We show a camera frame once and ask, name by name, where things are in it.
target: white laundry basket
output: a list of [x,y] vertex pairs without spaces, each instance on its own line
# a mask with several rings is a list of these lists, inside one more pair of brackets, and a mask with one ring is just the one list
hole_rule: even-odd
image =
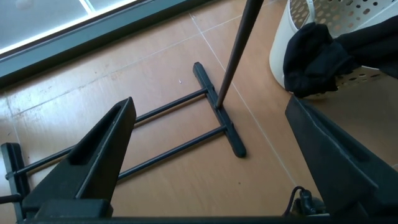
[[[398,0],[288,0],[272,44],[269,65],[278,83],[285,87],[283,62],[288,41],[308,22],[326,24],[332,37],[378,24],[398,15]],[[336,77],[338,89],[366,83],[385,76],[378,69],[361,67]],[[317,98],[333,94],[316,94]]]

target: black cable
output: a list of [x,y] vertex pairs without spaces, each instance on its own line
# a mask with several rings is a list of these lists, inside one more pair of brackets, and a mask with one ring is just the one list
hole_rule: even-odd
[[292,208],[293,200],[294,200],[294,195],[296,194],[296,191],[298,190],[305,190],[302,186],[296,186],[293,191],[292,195],[290,196],[289,204],[287,205],[286,211],[282,214],[283,217],[286,217],[290,213],[290,209]]
[[22,197],[20,194],[8,195],[0,197],[0,204],[10,203],[10,202],[20,202]]

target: laundry basket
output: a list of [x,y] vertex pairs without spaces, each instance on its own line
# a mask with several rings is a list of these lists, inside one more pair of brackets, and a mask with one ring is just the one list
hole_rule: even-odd
[[[332,37],[378,24],[398,15],[398,0],[289,0],[272,44],[269,64],[278,83],[284,85],[283,62],[288,41],[308,22],[326,24]],[[340,90],[371,82],[386,74],[376,68],[360,67],[336,78]],[[326,92],[308,98],[324,97]]]

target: black metal stand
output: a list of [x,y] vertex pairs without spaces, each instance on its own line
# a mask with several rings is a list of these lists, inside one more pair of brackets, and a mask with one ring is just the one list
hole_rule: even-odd
[[[194,146],[194,145],[198,144],[199,142],[202,142],[202,141],[204,141],[212,136],[215,136],[219,133],[222,133],[222,132],[224,132],[226,137],[228,138],[228,141],[231,144],[234,154],[237,157],[245,157],[246,156],[246,148],[244,147],[244,144],[243,144],[241,138],[239,137],[239,134],[236,132],[234,125],[233,125],[232,121],[230,120],[227,112],[223,108],[223,102],[224,102],[225,96],[227,94],[228,88],[232,82],[236,68],[238,67],[239,60],[243,54],[243,50],[246,46],[246,43],[250,36],[251,30],[256,21],[257,15],[259,14],[262,3],[263,3],[263,0],[248,0],[246,3],[246,7],[244,9],[242,20],[239,25],[239,30],[236,35],[236,40],[235,40],[234,47],[233,47],[233,50],[232,50],[232,53],[230,56],[228,67],[226,69],[226,73],[224,76],[223,84],[221,86],[220,96],[217,95],[217,93],[214,89],[214,86],[210,82],[210,79],[209,79],[208,75],[206,74],[203,66],[199,62],[197,62],[193,65],[193,73],[195,74],[196,78],[198,79],[198,81],[202,87],[201,90],[198,90],[194,93],[184,96],[184,97],[182,97],[178,100],[175,100],[167,105],[157,108],[156,110],[150,111],[150,112],[138,117],[137,119],[134,118],[135,123],[142,122],[148,118],[151,118],[151,117],[158,115],[166,110],[169,110],[175,106],[181,105],[182,103],[185,103],[189,100],[192,100],[198,96],[205,94],[211,107],[213,108],[215,115],[217,116],[218,121],[220,122],[220,127],[216,128],[214,130],[211,130],[195,139],[192,139],[191,141],[188,141],[180,146],[177,146],[159,156],[149,159],[148,161],[143,162],[142,164],[139,164],[138,166],[135,166],[131,169],[128,169],[128,170],[120,173],[117,180],[124,179],[124,178],[128,177],[129,175],[132,175],[142,169],[145,169],[146,167],[149,167],[149,166],[155,164],[156,162],[166,159],[178,152],[188,149],[189,147]],[[48,156],[40,161],[37,161],[33,164],[28,165],[26,167],[24,166],[20,145],[18,145],[17,143],[5,143],[1,146],[3,158],[5,161],[5,165],[6,165],[6,170],[7,170],[6,178],[9,180],[9,184],[11,187],[11,194],[12,194],[10,197],[2,197],[2,201],[14,202],[14,206],[16,209],[16,215],[17,215],[17,221],[21,222],[22,220],[29,218],[31,214],[29,212],[27,213],[26,208],[29,208],[29,209],[30,209],[30,207],[37,208],[36,205],[33,206],[33,204],[37,204],[35,201],[43,201],[43,199],[39,199],[38,197],[32,196],[32,194],[30,194],[30,188],[29,188],[29,184],[27,181],[27,172],[32,171],[40,166],[45,165],[46,163],[49,163],[55,159],[65,156],[67,154],[68,154],[67,160],[69,162],[71,162],[71,157],[73,157],[73,154],[76,153],[77,147],[81,148],[81,144],[83,144],[83,143],[80,142],[76,146],[71,146],[67,149],[64,149],[58,153]],[[67,165],[61,165],[61,164],[65,164],[65,163],[61,162],[57,167],[67,166]],[[52,178],[53,178],[52,181],[54,181],[54,179],[56,179],[56,177],[54,177],[54,173],[56,173],[56,172],[52,171],[51,174],[53,175],[53,177],[49,177],[50,176],[50,174],[49,174],[42,182],[49,182],[48,179],[52,179]],[[43,189],[50,190],[50,189],[44,187],[42,182],[39,184],[41,186],[40,187],[41,190],[35,189],[36,192],[33,195],[37,195],[38,194],[37,191],[42,191],[42,194],[44,194],[45,190],[43,190]],[[22,202],[21,202],[22,199],[24,200],[25,210],[22,209],[23,208]],[[62,204],[63,206],[69,207],[69,205],[68,205],[69,202],[62,202],[62,203],[66,203],[66,204]],[[103,205],[102,203],[90,204],[90,206],[94,206],[94,207],[99,206],[100,208],[107,207],[107,205]]]

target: black garment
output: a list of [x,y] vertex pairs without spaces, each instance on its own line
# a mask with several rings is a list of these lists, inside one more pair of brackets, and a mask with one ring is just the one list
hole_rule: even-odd
[[336,75],[360,65],[398,78],[398,16],[332,39],[323,24],[303,26],[287,44],[285,88],[298,97],[336,91]]
[[284,59],[285,89],[297,97],[336,91],[335,75],[359,65],[333,41],[324,24],[303,26],[289,40]]

